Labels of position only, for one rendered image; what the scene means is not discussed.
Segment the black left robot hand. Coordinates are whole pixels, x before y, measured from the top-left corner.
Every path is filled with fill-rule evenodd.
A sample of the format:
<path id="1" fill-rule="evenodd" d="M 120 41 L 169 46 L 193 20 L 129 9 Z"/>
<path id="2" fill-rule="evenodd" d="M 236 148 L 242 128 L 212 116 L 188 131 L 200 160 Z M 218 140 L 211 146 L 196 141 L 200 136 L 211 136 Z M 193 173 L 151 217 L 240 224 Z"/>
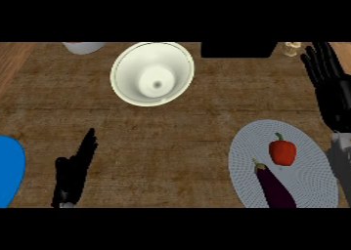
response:
<path id="1" fill-rule="evenodd" d="M 77 205 L 88 177 L 88 167 L 91 165 L 94 152 L 97 149 L 97 137 L 94 129 L 88 130 L 76 154 L 55 159 L 55 189 L 51 206 L 60 208 L 60 203 L 71 202 Z"/>

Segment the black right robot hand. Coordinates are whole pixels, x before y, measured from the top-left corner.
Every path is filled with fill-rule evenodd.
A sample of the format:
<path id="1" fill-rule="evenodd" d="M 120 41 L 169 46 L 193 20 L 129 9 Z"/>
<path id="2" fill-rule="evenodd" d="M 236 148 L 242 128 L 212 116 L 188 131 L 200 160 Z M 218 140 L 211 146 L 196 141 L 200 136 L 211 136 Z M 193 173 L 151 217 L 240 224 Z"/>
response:
<path id="1" fill-rule="evenodd" d="M 301 55 L 316 88 L 322 120 L 336 133 L 351 133 L 351 75 L 328 42 L 314 42 Z"/>

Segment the red bell pepper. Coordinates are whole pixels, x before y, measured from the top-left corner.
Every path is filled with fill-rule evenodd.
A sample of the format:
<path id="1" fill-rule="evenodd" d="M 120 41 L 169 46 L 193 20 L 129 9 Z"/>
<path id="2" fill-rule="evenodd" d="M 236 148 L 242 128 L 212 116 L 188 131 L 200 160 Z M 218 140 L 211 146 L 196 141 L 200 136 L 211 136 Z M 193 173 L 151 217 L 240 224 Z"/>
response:
<path id="1" fill-rule="evenodd" d="M 274 136 L 277 137 L 277 140 L 268 144 L 271 161 L 276 165 L 291 166 L 296 159 L 296 146 L 283 139 L 280 133 L 276 133 Z"/>

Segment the grey round placemat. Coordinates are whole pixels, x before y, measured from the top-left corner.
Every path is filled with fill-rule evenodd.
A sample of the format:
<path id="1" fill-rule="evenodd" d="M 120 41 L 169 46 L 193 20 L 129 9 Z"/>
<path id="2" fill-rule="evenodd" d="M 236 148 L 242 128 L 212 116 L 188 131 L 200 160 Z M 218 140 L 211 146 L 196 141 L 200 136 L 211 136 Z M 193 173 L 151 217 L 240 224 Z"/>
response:
<path id="1" fill-rule="evenodd" d="M 277 165 L 268 153 L 268 145 L 279 140 L 276 134 L 296 147 L 289 166 Z M 240 129 L 230 145 L 228 171 L 236 194 L 246 208 L 267 208 L 255 161 L 267 166 L 285 185 L 298 208 L 338 206 L 338 184 L 326 155 L 310 136 L 291 124 L 270 119 L 254 121 Z"/>

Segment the cream white bowl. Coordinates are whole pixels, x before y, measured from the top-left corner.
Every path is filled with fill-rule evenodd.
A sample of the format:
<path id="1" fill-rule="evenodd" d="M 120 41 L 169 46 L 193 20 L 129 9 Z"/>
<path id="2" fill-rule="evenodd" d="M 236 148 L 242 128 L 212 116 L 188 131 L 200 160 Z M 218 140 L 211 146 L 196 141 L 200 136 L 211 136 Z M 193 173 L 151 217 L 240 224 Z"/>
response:
<path id="1" fill-rule="evenodd" d="M 196 64 L 188 50 L 175 42 L 141 42 L 117 57 L 110 70 L 119 98 L 137 106 L 172 102 L 188 89 Z"/>

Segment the blue round plate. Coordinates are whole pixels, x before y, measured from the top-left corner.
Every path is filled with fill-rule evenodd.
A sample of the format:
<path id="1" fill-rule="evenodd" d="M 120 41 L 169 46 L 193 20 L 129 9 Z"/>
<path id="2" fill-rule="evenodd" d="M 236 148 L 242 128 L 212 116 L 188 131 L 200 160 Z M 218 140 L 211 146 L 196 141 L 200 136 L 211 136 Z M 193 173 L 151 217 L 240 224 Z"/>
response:
<path id="1" fill-rule="evenodd" d="M 0 136 L 0 208 L 17 195 L 26 172 L 26 151 L 20 142 Z"/>

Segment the small pale beige object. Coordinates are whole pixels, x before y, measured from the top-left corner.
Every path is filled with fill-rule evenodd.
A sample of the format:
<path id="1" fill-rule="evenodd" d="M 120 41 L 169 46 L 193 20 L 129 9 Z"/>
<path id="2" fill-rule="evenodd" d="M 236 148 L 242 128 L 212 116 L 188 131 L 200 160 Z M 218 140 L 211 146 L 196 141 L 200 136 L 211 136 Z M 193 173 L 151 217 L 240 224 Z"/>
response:
<path id="1" fill-rule="evenodd" d="M 301 42 L 286 42 L 283 45 L 283 54 L 288 57 L 295 57 L 298 55 L 301 47 L 302 47 Z"/>

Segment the black box appliance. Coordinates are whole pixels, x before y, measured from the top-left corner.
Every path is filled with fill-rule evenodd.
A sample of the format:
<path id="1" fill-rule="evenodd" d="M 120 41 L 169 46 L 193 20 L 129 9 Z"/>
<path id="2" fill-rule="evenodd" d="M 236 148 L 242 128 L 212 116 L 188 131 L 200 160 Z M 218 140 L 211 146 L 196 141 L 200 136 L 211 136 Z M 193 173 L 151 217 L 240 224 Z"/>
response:
<path id="1" fill-rule="evenodd" d="M 203 42 L 203 58 L 268 58 L 276 42 Z"/>

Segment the dark purple eggplant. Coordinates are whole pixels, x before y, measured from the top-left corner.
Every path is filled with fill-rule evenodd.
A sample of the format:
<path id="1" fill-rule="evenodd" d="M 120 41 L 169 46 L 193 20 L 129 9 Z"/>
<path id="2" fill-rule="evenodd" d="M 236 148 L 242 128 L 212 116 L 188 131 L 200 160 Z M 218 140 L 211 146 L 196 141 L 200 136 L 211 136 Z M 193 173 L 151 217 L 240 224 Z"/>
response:
<path id="1" fill-rule="evenodd" d="M 296 203 L 294 197 L 283 185 L 277 180 L 268 167 L 254 160 L 255 174 L 264 190 L 264 198 L 270 208 L 295 208 Z"/>

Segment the pale grey round container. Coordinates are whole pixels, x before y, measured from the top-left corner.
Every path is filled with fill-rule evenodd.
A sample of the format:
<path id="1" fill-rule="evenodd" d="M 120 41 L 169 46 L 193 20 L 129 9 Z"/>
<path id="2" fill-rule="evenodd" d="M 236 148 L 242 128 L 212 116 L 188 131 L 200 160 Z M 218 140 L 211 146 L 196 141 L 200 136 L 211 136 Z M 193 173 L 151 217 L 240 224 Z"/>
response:
<path id="1" fill-rule="evenodd" d="M 67 50 L 76 55 L 86 55 L 104 47 L 104 42 L 64 42 Z"/>

